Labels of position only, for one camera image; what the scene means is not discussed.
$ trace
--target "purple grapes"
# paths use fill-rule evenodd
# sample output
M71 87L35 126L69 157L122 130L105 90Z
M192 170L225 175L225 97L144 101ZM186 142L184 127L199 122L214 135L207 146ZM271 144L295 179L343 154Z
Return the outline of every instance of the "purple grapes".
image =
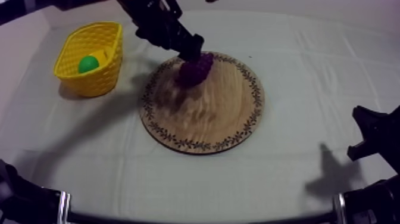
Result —
M176 82L184 88L190 88L202 83L213 66L212 53L201 54L197 62L187 61L182 64Z

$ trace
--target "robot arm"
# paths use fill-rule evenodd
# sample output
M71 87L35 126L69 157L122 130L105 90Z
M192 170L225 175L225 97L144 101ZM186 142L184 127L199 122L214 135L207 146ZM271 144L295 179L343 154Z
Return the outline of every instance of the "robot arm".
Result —
M204 43L203 37L191 35L178 18L182 15L176 0L118 0L138 26L136 36L164 49L173 49L185 61L197 61Z

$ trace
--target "plastic basket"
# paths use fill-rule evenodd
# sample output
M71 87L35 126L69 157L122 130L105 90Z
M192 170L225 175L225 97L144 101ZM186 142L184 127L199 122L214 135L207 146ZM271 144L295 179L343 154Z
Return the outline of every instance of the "plastic basket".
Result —
M78 73L80 60L103 49L107 60L86 73ZM115 87L122 61L122 26L97 22L75 30L66 40L54 67L54 75L83 97L97 97Z

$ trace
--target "wooden plate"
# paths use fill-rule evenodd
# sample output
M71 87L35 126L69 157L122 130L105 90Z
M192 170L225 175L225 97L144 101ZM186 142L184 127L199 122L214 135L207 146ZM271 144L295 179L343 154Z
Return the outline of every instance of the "wooden plate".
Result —
M207 79L191 89L175 83L182 60L174 57L152 74L140 117L166 147L186 154L214 154L243 142L258 126L264 90L244 63L212 52Z

